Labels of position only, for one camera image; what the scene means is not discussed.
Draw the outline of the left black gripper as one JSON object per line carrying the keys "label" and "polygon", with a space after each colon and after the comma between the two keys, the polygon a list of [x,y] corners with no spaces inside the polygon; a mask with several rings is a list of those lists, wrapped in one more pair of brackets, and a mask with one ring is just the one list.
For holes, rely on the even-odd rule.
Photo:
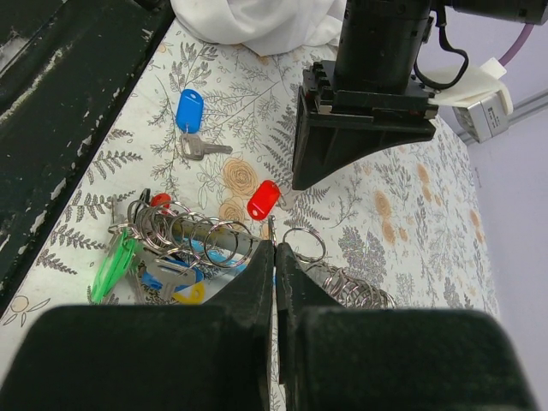
{"label": "left black gripper", "polygon": [[293,189],[308,189],[365,156],[432,140],[438,107],[410,81],[402,94],[336,88],[335,63],[303,70],[292,162]]}

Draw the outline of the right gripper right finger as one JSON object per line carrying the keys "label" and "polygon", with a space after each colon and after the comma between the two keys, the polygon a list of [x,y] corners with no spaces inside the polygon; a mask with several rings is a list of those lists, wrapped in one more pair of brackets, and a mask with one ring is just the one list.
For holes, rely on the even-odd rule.
{"label": "right gripper right finger", "polygon": [[500,324],[465,309],[349,309],[276,251],[289,410],[535,410]]}

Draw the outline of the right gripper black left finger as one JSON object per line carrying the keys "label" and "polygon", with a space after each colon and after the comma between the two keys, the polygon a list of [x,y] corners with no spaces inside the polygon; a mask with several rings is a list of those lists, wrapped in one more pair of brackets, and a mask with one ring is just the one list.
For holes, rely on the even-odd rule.
{"label": "right gripper black left finger", "polygon": [[4,410],[266,410],[274,247],[198,306],[65,306],[41,315]]}

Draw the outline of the red tag key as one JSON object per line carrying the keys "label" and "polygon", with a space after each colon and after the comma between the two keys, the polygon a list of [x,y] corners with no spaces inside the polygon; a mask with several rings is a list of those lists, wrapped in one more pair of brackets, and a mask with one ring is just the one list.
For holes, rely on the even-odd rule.
{"label": "red tag key", "polygon": [[264,180],[247,202],[247,213],[255,221],[265,220],[276,206],[284,211],[291,210],[300,194],[301,191],[287,184],[279,186],[272,180]]}

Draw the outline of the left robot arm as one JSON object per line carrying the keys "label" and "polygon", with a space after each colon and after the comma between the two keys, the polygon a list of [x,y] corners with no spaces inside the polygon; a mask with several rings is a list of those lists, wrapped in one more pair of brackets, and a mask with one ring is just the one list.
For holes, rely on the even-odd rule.
{"label": "left robot arm", "polygon": [[[466,51],[450,45],[446,9],[542,25],[545,1],[349,1],[337,58],[315,62],[299,88],[292,187],[306,190],[342,167],[395,146],[429,141],[436,92],[462,83]],[[417,65],[433,27],[438,43],[463,63],[452,80],[434,81]]]}

